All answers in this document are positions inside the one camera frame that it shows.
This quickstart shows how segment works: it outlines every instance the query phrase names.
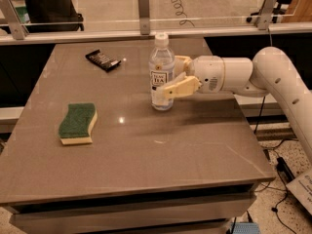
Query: bottle cap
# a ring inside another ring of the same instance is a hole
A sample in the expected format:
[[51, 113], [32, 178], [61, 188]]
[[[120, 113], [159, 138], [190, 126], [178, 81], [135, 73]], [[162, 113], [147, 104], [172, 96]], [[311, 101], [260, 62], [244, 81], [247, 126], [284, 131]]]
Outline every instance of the bottle cap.
[[169, 37], [165, 32], [157, 33], [155, 35], [155, 46], [159, 48], [166, 48], [169, 45]]

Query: glass partition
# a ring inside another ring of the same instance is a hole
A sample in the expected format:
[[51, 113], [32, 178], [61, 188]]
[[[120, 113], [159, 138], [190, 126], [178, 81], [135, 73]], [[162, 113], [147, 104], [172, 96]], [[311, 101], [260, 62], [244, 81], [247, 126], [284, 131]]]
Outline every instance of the glass partition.
[[[20, 22], [30, 33], [140, 31], [138, 0], [11, 1], [19, 14]], [[259, 17], [263, 1], [149, 0], [148, 20], [151, 30], [251, 26]], [[304, 0], [278, 0], [275, 9], [272, 9], [272, 23], [310, 21], [308, 17], [295, 15], [302, 11], [299, 7], [303, 2]], [[6, 24], [3, 22], [3, 15], [0, 17], [1, 24]]]

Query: metal frame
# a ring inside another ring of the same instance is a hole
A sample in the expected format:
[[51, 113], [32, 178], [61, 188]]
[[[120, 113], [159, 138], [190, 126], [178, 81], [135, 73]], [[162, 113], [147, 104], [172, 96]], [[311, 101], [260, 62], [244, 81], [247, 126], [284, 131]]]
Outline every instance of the metal frame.
[[141, 35], [150, 34], [149, 0], [138, 0], [139, 29]]
[[277, 0], [264, 0], [262, 8], [259, 12], [259, 18], [257, 19], [255, 25], [260, 30], [265, 30], [269, 27], [272, 21], [272, 14]]
[[[274, 34], [311, 33], [312, 22], [293, 22], [270, 24], [269, 32]], [[171, 29], [162, 30], [169, 33], [172, 38], [186, 37], [214, 37], [214, 36], [239, 36], [239, 35], [266, 35], [268, 30], [259, 30], [255, 26], [233, 26], [233, 27], [210, 27], [196, 29]], [[151, 30], [146, 38], [154, 38], [157, 30]], [[121, 41], [139, 40], [142, 35], [140, 31], [105, 31], [105, 32], [55, 32], [55, 33], [33, 33], [27, 35], [23, 40], [16, 40], [11, 35], [0, 37], [0, 45], [28, 45], [45, 43], [78, 43], [98, 41]]]
[[11, 0], [0, 0], [0, 9], [8, 22], [13, 38], [16, 40], [25, 39], [28, 30], [21, 24], [18, 13]]

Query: table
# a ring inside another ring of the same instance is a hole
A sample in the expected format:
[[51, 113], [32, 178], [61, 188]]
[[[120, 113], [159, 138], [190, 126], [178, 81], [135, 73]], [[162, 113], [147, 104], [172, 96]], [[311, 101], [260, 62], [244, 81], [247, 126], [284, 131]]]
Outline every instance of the table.
[[[0, 156], [0, 206], [13, 213], [14, 226], [27, 233], [224, 233], [228, 219], [254, 201], [254, 189], [274, 179], [233, 95], [196, 94], [175, 99], [167, 112], [152, 108], [153, 46], [55, 46]], [[176, 55], [209, 53], [201, 38], [171, 46]], [[85, 59], [96, 49], [121, 65], [97, 68]], [[75, 102], [97, 108], [93, 143], [62, 146], [59, 124]]]

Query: bottle label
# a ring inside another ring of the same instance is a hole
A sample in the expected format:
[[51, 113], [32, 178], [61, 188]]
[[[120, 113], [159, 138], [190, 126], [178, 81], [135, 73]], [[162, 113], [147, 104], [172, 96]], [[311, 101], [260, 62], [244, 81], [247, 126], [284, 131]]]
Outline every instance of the bottle label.
[[152, 103], [157, 106], [168, 106], [171, 99], [163, 97], [161, 94], [156, 93], [157, 87], [163, 86], [164, 84], [173, 80], [173, 71], [175, 63], [170, 63], [167, 65], [160, 64], [149, 64], [150, 68], [150, 86]]
[[168, 72], [150, 71], [150, 83], [153, 87], [160, 87], [168, 82]]

